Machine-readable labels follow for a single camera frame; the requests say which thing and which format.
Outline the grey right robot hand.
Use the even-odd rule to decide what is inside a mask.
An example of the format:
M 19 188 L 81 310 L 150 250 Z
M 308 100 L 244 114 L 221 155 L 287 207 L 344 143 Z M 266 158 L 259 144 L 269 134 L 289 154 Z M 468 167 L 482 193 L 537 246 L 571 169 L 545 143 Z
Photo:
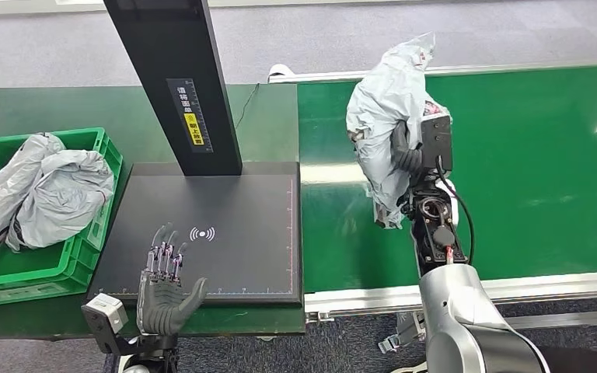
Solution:
M 416 174 L 422 170 L 422 144 L 419 143 L 416 148 L 411 148 L 408 141 L 409 135 L 407 122 L 398 120 L 390 135 L 391 159 L 397 169 L 409 174 Z

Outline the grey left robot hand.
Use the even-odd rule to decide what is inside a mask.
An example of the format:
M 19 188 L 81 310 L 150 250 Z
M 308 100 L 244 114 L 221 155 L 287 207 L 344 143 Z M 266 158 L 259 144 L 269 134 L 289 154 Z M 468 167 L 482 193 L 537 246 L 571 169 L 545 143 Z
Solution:
M 187 244 L 179 244 L 177 239 L 178 231 L 171 222 L 162 225 L 152 238 L 138 288 L 136 323 L 141 333 L 177 335 L 206 297 L 205 277 L 198 278 L 190 292 L 183 289 Z

